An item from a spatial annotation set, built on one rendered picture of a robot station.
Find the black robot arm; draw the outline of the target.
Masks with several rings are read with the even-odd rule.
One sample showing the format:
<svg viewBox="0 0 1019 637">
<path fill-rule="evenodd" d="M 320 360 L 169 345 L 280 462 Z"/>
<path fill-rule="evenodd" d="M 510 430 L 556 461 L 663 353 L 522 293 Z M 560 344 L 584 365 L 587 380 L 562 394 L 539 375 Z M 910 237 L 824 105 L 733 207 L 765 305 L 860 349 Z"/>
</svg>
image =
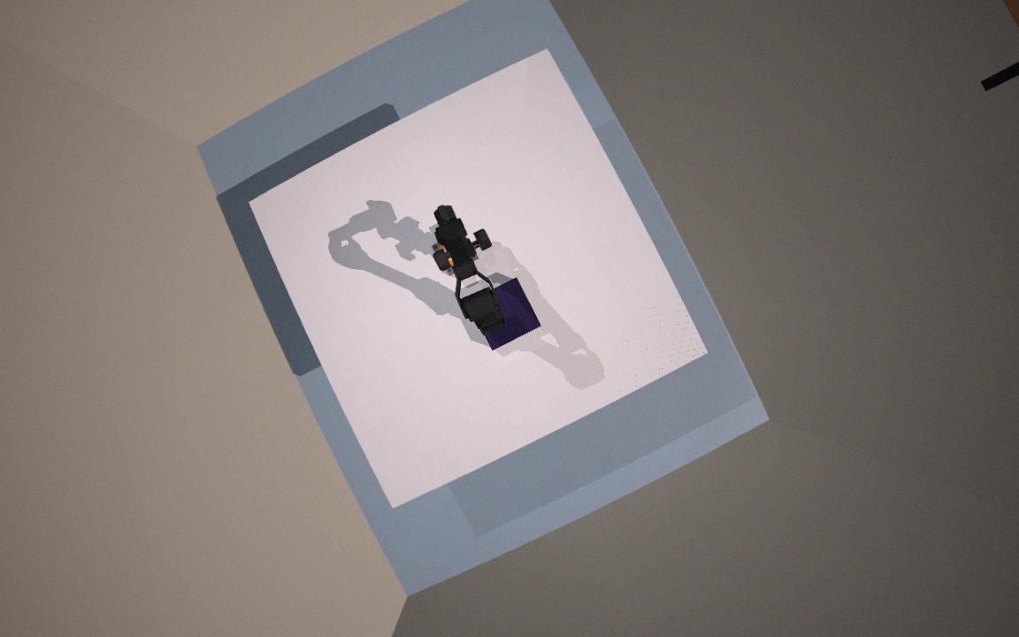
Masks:
<svg viewBox="0 0 1019 637">
<path fill-rule="evenodd" d="M 438 209 L 433 214 L 435 214 L 437 222 L 440 223 L 440 228 L 435 228 L 437 242 L 449 251 L 450 259 L 453 262 L 453 265 L 450 267 L 452 267 L 455 274 L 455 300 L 464 317 L 469 319 L 470 322 L 476 322 L 477 328 L 484 335 L 502 330 L 507 325 L 507 322 L 501 308 L 499 308 L 501 304 L 496 291 L 494 291 L 492 280 L 480 273 L 476 269 L 472 257 L 469 257 L 468 250 L 466 249 L 468 247 L 468 238 L 465 237 L 468 233 L 465 231 L 464 223 L 462 223 L 460 218 L 457 218 L 452 205 L 443 204 L 438 206 Z M 460 298 L 461 280 L 468 279 L 476 274 L 489 283 L 491 288 L 486 287 L 478 293 Z"/>
</svg>

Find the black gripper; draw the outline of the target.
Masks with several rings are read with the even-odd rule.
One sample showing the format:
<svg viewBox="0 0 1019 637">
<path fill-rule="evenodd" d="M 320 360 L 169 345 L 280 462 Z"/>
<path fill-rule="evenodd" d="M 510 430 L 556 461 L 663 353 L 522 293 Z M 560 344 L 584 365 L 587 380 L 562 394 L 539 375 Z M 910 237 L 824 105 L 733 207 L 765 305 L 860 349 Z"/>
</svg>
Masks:
<svg viewBox="0 0 1019 637">
<path fill-rule="evenodd" d="M 468 247 L 466 247 L 466 249 L 468 250 L 469 257 L 474 257 L 474 255 L 477 254 L 476 249 L 478 249 L 479 247 L 481 248 L 481 250 L 490 249 L 490 247 L 492 247 L 492 241 L 490 241 L 484 229 L 480 229 L 479 231 L 477 231 L 477 233 L 473 233 L 473 235 L 476 235 L 476 241 L 471 242 L 470 238 L 468 238 Z M 476 243 L 478 245 L 474 246 L 476 245 Z M 440 249 L 438 251 L 435 251 L 435 253 L 433 253 L 433 257 L 435 257 L 435 263 L 438 266 L 438 269 L 440 269 L 441 271 L 449 269 L 450 267 L 448 261 L 448 259 L 450 258 L 449 251 L 444 251 Z"/>
</svg>

